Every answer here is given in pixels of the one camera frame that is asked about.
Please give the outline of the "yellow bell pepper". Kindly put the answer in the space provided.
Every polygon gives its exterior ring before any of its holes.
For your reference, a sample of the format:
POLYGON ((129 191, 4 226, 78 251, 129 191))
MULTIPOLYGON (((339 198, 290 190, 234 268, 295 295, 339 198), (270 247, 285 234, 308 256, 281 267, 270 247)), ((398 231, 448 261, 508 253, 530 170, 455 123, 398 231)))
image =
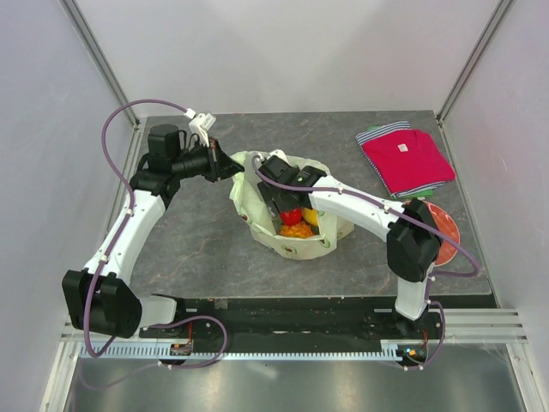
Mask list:
POLYGON ((314 209, 302 208, 302 219, 313 227, 318 227, 318 213, 314 209))

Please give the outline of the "small pineapple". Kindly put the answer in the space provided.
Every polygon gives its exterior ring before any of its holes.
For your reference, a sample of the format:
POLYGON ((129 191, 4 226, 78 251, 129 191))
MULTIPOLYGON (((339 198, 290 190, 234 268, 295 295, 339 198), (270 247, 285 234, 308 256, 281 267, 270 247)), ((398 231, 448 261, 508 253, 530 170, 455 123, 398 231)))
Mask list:
POLYGON ((280 236, 289 238, 308 239, 314 235, 312 226, 306 221, 300 221, 292 226, 283 225, 280 230, 280 236))

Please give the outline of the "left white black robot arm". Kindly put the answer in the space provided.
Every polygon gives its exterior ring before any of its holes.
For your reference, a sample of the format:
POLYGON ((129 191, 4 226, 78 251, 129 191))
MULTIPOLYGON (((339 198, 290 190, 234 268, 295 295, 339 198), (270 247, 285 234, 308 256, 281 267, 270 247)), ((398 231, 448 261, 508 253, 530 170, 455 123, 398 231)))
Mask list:
POLYGON ((195 142, 184 148, 186 133, 173 124, 153 127, 148 152, 130 179, 130 194, 103 244, 82 270, 70 270, 62 289, 72 325, 107 336, 130 338, 157 324, 169 337, 182 336, 188 317, 177 299, 156 294, 139 298, 130 289, 136 260, 158 220, 166 212, 183 179, 229 179, 244 167, 225 154, 218 141, 195 142))

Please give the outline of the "aluminium frame post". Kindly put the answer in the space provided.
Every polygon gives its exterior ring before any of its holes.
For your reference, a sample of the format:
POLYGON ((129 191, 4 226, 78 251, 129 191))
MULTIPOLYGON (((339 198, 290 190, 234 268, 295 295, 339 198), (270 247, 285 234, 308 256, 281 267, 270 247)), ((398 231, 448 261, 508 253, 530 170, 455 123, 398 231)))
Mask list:
POLYGON ((455 79, 447 97, 437 112, 436 119, 440 125, 442 125, 449 116, 452 108, 467 86, 468 81, 480 63, 480 60, 486 54, 489 46, 495 39, 499 28, 501 28, 507 14, 509 14, 514 4, 514 0, 499 0, 497 2, 496 7, 480 33, 479 38, 476 40, 473 49, 469 53, 465 64, 462 66, 458 77, 455 79))
POLYGON ((130 101, 128 100, 126 93, 123 91, 119 80, 109 64, 105 53, 102 51, 78 2, 75 0, 60 0, 59 2, 66 15, 69 17, 72 26, 78 33, 83 45, 86 47, 91 59, 94 61, 95 66, 99 70, 115 101, 119 106, 129 103, 130 101))

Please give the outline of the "patterned ceramic plate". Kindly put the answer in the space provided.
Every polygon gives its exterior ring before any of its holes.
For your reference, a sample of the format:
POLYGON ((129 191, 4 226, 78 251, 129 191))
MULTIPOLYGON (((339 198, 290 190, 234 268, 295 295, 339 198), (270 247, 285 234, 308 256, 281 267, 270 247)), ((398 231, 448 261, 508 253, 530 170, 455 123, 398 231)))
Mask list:
MULTIPOLYGON (((450 237, 457 244, 460 244, 461 235, 454 219, 446 211, 434 203, 427 202, 426 204, 435 223, 437 224, 438 230, 450 237)), ((435 261, 435 266, 440 267, 449 263, 456 254, 457 249, 445 240, 439 250, 437 260, 435 261)))

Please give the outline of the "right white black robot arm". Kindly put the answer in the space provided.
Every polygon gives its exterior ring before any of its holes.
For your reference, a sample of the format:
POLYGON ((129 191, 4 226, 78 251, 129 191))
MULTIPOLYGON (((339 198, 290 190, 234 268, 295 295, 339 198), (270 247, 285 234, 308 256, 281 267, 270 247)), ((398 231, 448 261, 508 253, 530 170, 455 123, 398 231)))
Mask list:
POLYGON ((292 167, 277 154, 252 155, 267 205, 281 214, 308 208, 362 227, 385 242, 387 265, 397 276, 395 332, 413 337, 424 327, 427 278, 442 239, 426 203, 399 203, 374 197, 343 184, 315 167, 292 167))

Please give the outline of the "pale green plastic bag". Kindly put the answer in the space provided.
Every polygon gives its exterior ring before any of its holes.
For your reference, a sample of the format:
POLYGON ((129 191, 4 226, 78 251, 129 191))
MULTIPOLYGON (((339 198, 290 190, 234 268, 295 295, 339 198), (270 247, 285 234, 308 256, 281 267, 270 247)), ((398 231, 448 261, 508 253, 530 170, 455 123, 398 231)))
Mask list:
POLYGON ((244 171, 232 177, 229 198, 238 215, 250 229, 251 237, 284 258, 309 260, 323 257, 338 246, 338 241, 354 230, 354 224, 334 214, 321 212, 319 226, 313 227, 314 235, 307 239, 280 235, 281 220, 273 215, 257 188, 260 182, 251 165, 252 151, 240 151, 232 159, 244 166, 244 171))

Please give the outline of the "left aluminium frame post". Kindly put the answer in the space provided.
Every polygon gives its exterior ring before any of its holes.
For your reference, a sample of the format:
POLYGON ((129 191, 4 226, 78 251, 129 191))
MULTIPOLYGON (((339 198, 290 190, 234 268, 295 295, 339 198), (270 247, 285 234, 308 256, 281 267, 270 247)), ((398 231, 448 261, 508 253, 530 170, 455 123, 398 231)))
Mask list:
POLYGON ((59 2, 66 15, 69 17, 72 26, 78 33, 83 45, 86 47, 91 59, 94 61, 95 66, 99 70, 115 101, 119 106, 129 103, 130 101, 128 100, 126 93, 123 91, 119 80, 109 64, 105 53, 102 51, 78 2, 75 0, 60 0, 59 2))

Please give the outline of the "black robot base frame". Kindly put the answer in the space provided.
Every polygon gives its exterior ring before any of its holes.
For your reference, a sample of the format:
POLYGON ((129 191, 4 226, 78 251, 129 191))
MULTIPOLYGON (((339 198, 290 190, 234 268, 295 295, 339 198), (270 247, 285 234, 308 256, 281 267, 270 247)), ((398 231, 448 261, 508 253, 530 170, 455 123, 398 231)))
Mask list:
POLYGON ((142 338, 191 337, 197 352, 321 354, 374 352, 383 341, 434 343, 439 312, 417 321, 398 314, 391 297, 180 299, 175 319, 190 326, 140 330, 142 338))

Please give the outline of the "right aluminium frame post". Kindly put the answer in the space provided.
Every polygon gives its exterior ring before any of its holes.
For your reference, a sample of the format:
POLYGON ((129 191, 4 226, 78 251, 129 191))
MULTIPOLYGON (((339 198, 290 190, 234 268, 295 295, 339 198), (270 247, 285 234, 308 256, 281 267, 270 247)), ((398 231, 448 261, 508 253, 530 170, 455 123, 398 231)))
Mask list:
POLYGON ((509 14, 514 4, 514 0, 499 0, 497 2, 496 7, 480 33, 479 38, 476 40, 473 49, 469 53, 465 64, 462 66, 458 77, 455 79, 447 97, 437 112, 436 119, 440 125, 442 125, 449 116, 452 108, 467 86, 468 81, 480 63, 480 60, 486 54, 489 46, 495 39, 499 28, 501 28, 507 14, 509 14))

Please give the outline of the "red bell pepper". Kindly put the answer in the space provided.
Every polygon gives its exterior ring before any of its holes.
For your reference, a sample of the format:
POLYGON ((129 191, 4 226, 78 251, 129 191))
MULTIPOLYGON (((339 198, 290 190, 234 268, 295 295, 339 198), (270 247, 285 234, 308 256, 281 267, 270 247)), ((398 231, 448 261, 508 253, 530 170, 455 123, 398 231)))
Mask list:
POLYGON ((295 226, 302 221, 301 208, 292 209, 289 211, 281 211, 281 221, 284 226, 295 226))

